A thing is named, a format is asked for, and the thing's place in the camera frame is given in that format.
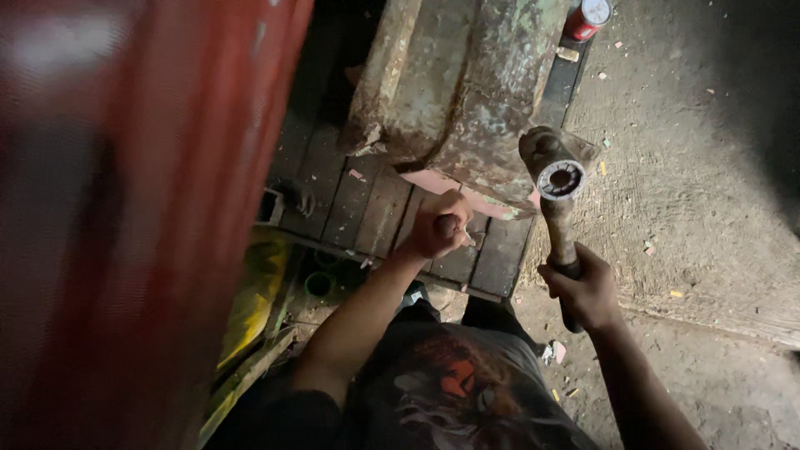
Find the red metal sheet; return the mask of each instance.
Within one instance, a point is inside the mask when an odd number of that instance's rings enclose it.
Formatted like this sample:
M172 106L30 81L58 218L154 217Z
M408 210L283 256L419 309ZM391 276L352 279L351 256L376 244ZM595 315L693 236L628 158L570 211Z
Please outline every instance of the red metal sheet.
M312 5L0 6L0 447L194 446Z

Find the workbench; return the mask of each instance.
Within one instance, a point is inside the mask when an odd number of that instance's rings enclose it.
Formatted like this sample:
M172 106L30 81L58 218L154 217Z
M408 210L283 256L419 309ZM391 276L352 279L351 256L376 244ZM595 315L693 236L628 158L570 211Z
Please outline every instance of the workbench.
M267 186L294 179L314 193L316 206L309 217L287 207L280 218L277 229L293 241L380 264L410 232L420 200L432 194L402 179L377 155L347 157L336 149L353 91L344 76L352 62L339 52L345 47L347 23L341 18L312 22ZM581 58L554 60L542 97L541 124L562 125L590 44L562 40L562 46L577 50ZM482 245L461 247L429 262L418 279L494 301L511 295L535 219L500 220L477 213L467 230L485 233Z

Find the red can lid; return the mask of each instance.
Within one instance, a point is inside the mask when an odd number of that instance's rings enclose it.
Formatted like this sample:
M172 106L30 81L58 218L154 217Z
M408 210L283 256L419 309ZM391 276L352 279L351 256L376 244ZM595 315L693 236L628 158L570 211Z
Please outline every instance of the red can lid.
M583 0L581 12L592 25L603 25L611 18L611 3L608 0Z

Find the black t-shirt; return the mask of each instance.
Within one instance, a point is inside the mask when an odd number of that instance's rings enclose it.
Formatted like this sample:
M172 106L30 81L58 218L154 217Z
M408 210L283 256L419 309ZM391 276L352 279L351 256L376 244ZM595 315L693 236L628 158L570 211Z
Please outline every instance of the black t-shirt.
M242 436L259 448L596 448L551 397L515 335L449 323L389 326L348 390L295 392Z

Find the right hand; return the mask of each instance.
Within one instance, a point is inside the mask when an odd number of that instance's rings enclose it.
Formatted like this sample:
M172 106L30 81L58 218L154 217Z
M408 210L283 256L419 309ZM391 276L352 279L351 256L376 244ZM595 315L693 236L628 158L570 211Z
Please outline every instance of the right hand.
M445 223L450 228L442 234L440 216L448 215ZM450 189L430 201L423 201L417 209L414 227L402 244L404 250L425 259L437 259L459 248L466 241L464 227L473 218L472 207L464 194Z
M575 250L581 263L580 279L569 279L549 264L536 268L550 289L550 298L560 298L566 310L589 333L621 324L611 266L581 243L575 243Z

